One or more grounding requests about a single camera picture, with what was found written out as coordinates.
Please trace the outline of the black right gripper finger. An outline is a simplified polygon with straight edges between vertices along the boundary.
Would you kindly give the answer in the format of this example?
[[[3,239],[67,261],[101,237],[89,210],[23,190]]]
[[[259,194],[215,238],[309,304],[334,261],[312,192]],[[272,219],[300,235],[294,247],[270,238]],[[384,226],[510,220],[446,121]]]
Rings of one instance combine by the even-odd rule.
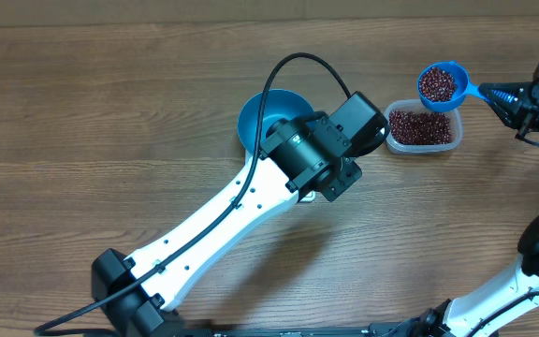
[[[517,129],[517,112],[507,102],[500,104],[496,101],[489,100],[488,105],[504,126]]]
[[[487,95],[510,95],[516,96],[520,89],[519,82],[484,82],[478,86],[483,96]]]

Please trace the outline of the blue plastic measuring scoop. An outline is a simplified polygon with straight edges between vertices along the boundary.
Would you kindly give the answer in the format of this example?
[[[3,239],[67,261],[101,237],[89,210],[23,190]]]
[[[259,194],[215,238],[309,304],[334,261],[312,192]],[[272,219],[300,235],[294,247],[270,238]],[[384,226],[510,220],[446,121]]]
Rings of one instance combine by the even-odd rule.
[[[416,86],[422,104],[433,112],[454,110],[468,95],[488,101],[471,82],[469,72],[455,61],[428,66],[420,73]]]

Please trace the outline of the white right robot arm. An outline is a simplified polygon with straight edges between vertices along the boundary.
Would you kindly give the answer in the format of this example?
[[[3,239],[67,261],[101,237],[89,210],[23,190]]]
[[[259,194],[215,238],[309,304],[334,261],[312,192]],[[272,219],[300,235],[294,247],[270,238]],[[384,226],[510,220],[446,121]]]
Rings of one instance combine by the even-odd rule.
[[[478,91],[503,123],[526,140],[539,133],[539,79],[482,83]],[[401,323],[372,324],[371,336],[493,336],[500,328],[539,307],[539,215],[517,244],[518,255],[506,269],[473,292],[446,300],[421,316]]]

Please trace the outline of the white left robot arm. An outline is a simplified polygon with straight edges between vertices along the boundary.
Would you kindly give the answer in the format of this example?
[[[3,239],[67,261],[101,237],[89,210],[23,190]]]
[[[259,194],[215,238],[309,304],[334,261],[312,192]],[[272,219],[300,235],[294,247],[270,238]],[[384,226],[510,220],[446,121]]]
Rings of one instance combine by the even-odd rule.
[[[243,106],[238,135],[248,155],[262,128],[261,154],[251,156],[216,196],[162,238],[126,256],[114,249],[92,265],[92,295],[122,336],[176,336],[176,312],[195,283],[252,229],[305,197],[333,201],[361,175],[356,158],[379,147],[387,119],[360,92],[330,115],[283,89],[257,94]]]

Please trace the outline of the white digital kitchen scale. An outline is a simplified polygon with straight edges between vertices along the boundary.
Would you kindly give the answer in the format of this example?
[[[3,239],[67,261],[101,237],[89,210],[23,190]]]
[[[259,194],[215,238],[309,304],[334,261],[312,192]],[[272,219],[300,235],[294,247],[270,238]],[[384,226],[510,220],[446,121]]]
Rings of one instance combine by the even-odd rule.
[[[244,150],[244,163],[247,164],[252,154],[248,150]],[[299,202],[300,203],[311,203],[316,199],[316,193],[314,191],[309,192],[305,197],[303,197]]]

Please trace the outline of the teal blue bowl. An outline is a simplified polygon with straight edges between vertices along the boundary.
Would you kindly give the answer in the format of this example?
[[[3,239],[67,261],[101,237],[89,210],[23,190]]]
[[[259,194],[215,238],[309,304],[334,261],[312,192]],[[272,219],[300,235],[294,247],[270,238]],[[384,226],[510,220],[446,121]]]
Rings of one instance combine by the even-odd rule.
[[[237,122],[238,136],[248,155],[253,153],[255,147],[261,96],[262,94],[258,93],[245,103]],[[292,120],[296,117],[311,116],[313,113],[312,105],[303,96],[285,89],[270,89],[263,115],[261,141],[265,140],[267,131],[278,120]]]

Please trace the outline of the red adzuki beans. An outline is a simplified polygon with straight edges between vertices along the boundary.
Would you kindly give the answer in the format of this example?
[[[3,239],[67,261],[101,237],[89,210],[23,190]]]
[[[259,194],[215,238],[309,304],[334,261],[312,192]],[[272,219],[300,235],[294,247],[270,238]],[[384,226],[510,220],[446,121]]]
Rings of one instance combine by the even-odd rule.
[[[440,145],[453,140],[451,122],[441,113],[393,110],[391,134],[402,145]]]

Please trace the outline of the clear plastic food container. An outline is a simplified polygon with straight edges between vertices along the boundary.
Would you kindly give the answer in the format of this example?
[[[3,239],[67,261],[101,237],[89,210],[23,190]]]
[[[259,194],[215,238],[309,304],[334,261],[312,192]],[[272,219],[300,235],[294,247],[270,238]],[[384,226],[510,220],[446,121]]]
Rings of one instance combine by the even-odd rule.
[[[390,125],[386,144],[394,154],[436,154],[455,149],[463,129],[458,110],[433,112],[419,99],[391,103],[385,117]]]

